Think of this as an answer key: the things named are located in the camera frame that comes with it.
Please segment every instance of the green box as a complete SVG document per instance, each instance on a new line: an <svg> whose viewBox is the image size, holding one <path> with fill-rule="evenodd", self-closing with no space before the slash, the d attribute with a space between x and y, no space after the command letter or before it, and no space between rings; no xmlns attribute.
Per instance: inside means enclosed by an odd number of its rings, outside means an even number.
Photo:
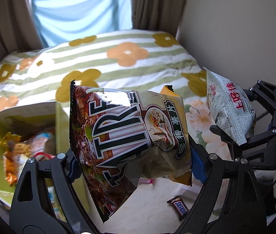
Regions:
<svg viewBox="0 0 276 234"><path fill-rule="evenodd" d="M18 124L26 124L23 131L34 129L35 127L56 128L56 153L66 152L69 147L69 117L62 109L60 103L55 101L43 102L32 105L17 106L0 111L0 140L8 132L20 133ZM8 207L11 206L14 189L5 180L3 167L4 148L0 146L0 200ZM81 177L73 183L85 210L89 210L86 196L86 185Z"/></svg>

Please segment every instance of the brown curtain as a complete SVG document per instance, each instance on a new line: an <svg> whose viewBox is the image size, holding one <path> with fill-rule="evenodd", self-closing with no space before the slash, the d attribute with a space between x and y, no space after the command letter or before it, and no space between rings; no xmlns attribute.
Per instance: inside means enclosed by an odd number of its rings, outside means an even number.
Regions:
<svg viewBox="0 0 276 234"><path fill-rule="evenodd" d="M176 36L185 0L131 0L134 29L161 30Z"/></svg>
<svg viewBox="0 0 276 234"><path fill-rule="evenodd" d="M0 44L8 53L43 48L32 18L31 0L0 0Z"/></svg>

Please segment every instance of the white snack bag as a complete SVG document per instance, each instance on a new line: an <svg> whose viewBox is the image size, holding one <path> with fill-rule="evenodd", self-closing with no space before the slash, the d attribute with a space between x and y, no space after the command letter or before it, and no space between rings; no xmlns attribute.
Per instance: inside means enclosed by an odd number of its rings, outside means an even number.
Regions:
<svg viewBox="0 0 276 234"><path fill-rule="evenodd" d="M236 83L207 70L207 105L215 124L237 145L246 143L246 135L255 123L256 113L246 93Z"/></svg>

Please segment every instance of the wall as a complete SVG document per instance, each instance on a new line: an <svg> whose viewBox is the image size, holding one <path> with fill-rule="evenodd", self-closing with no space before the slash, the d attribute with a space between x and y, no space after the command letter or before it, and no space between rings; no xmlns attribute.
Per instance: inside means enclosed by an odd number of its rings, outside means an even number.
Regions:
<svg viewBox="0 0 276 234"><path fill-rule="evenodd" d="M187 0L178 40L244 88L276 84L276 0Z"/></svg>

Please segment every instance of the window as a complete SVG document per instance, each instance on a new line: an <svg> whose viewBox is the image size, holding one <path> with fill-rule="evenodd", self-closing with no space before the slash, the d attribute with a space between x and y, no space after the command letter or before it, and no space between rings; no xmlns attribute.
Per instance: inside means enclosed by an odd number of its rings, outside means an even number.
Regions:
<svg viewBox="0 0 276 234"><path fill-rule="evenodd" d="M45 47L131 29L131 0L31 0L34 23Z"/></svg>

